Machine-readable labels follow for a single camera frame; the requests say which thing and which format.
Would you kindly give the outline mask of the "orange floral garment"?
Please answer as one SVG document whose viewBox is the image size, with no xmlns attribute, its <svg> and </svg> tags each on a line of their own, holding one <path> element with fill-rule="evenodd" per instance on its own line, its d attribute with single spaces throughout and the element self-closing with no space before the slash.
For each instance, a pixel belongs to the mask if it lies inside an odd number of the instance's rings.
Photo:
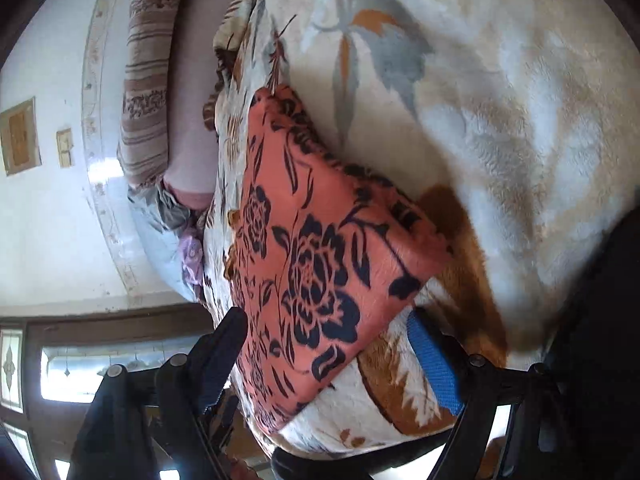
<svg viewBox="0 0 640 480">
<path fill-rule="evenodd" d="M 449 259 L 413 200 L 321 142 L 297 94 L 262 88 L 228 275 L 248 317 L 239 358 L 258 426 L 275 434 L 329 385 Z"/>
</svg>

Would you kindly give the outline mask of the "purple floral cloth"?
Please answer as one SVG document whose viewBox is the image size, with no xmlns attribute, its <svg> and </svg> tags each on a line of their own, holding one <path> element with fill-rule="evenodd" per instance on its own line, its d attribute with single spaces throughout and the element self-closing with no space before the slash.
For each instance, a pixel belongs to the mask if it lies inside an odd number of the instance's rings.
<svg viewBox="0 0 640 480">
<path fill-rule="evenodd" d="M 178 245 L 183 281 L 193 289 L 202 286 L 204 276 L 204 250 L 198 233 L 185 230 Z"/>
</svg>

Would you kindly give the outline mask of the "grey blue pillow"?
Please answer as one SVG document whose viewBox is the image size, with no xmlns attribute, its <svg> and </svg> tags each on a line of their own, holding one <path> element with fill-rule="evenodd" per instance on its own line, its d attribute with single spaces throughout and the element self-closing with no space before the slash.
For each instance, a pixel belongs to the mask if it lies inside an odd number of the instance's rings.
<svg viewBox="0 0 640 480">
<path fill-rule="evenodd" d="M 160 278 L 189 302 L 200 302 L 202 287 L 193 289 L 182 278 L 179 238 L 187 229 L 201 234 L 191 209 L 177 202 L 162 182 L 145 188 L 128 188 L 132 220 L 145 255 Z"/>
</svg>

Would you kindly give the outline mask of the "pink bed sheet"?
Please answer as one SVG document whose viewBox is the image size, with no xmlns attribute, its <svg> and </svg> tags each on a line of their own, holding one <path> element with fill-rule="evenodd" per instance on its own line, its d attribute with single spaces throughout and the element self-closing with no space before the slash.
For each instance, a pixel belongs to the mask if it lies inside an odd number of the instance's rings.
<svg viewBox="0 0 640 480">
<path fill-rule="evenodd" d="M 213 199 L 218 167 L 218 82 L 213 39 L 231 0 L 181 0 L 168 77 L 168 166 L 163 182 L 178 203 L 202 211 Z"/>
</svg>

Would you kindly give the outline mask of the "brown striped pillow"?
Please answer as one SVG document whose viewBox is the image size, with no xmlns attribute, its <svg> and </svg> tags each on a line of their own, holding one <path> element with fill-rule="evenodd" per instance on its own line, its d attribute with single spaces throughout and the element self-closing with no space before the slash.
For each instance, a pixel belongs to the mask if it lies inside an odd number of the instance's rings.
<svg viewBox="0 0 640 480">
<path fill-rule="evenodd" d="M 168 75 L 181 0 L 130 0 L 118 159 L 132 188 L 168 166 Z"/>
</svg>

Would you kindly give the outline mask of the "brown wooden window frame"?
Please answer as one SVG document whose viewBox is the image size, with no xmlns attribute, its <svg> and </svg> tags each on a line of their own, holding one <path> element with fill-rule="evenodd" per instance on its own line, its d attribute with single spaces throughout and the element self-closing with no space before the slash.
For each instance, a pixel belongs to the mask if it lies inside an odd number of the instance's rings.
<svg viewBox="0 0 640 480">
<path fill-rule="evenodd" d="M 61 448 L 72 457 L 88 408 L 111 366 L 119 364 L 130 372 L 160 367 L 175 354 L 189 353 L 201 336 L 217 326 L 200 308 L 181 306 L 2 327 L 2 478 L 40 478 L 32 446 L 36 429 L 50 439 L 59 438 Z M 202 417 L 210 443 L 219 444 L 222 452 L 232 434 L 237 405 L 236 397 L 225 396 L 222 390 L 218 403 Z M 169 466 L 181 478 L 157 440 L 152 447 L 160 476 Z"/>
</svg>

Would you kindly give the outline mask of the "small wall socket plate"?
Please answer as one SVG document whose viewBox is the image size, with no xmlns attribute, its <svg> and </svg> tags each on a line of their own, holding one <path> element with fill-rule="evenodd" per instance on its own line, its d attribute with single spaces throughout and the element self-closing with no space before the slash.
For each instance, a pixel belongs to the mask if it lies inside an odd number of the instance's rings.
<svg viewBox="0 0 640 480">
<path fill-rule="evenodd" d="M 56 133 L 56 149 L 58 150 L 58 162 L 61 168 L 73 166 L 73 133 L 71 128 L 58 130 Z"/>
</svg>

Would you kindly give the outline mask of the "yellow wall switch plate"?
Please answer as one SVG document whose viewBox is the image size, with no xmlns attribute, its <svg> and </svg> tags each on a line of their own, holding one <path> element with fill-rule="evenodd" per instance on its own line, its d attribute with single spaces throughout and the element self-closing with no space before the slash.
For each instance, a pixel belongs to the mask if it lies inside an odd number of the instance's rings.
<svg viewBox="0 0 640 480">
<path fill-rule="evenodd" d="M 1 154 L 7 176 L 41 165 L 34 98 L 1 113 Z"/>
</svg>

